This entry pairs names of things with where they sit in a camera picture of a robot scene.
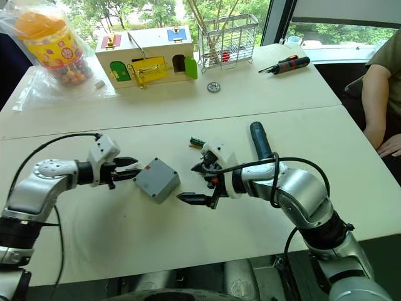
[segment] screwdriver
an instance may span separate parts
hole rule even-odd
[[[282,61],[278,61],[278,63],[285,63],[286,61],[292,61],[296,60],[298,58],[298,55],[290,55],[289,57],[283,59]]]
[[[309,65],[309,63],[311,61],[307,56],[305,56],[303,58],[292,59],[292,60],[288,60],[289,58],[285,59],[284,62],[282,62],[282,63],[279,62],[277,65],[270,66],[269,68],[263,69],[259,72],[260,73],[268,72],[268,73],[273,73],[273,74],[280,74],[280,73],[284,73],[287,71],[306,67]]]
[[[297,58],[298,58],[298,55],[290,55],[289,57],[287,57],[287,58],[285,58],[285,59],[283,59],[283,60],[281,60],[281,61],[278,61],[278,64],[280,64],[280,63],[285,63],[286,61],[296,60]],[[259,71],[259,73],[265,72],[265,71],[267,71],[268,69],[270,69],[271,67],[272,67],[272,66],[267,67],[267,68],[265,68],[265,69],[262,69],[262,70]]]

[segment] olive shirt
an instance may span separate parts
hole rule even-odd
[[[391,72],[388,110],[401,119],[401,29],[399,29],[366,64],[380,65]]]

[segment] green door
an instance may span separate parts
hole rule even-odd
[[[111,62],[110,69],[112,69],[112,73],[114,74],[114,77],[118,82],[131,80],[131,77],[128,74],[127,67],[121,61]]]
[[[198,64],[193,58],[185,58],[185,71],[189,77],[198,78]]]

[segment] wire basket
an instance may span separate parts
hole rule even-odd
[[[198,24],[199,61],[202,73],[215,66],[232,65],[239,61],[252,62],[258,19],[252,14],[221,17]]]

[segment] small metal gear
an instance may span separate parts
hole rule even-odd
[[[217,82],[211,82],[207,84],[207,91],[216,93],[220,91],[220,84]]]

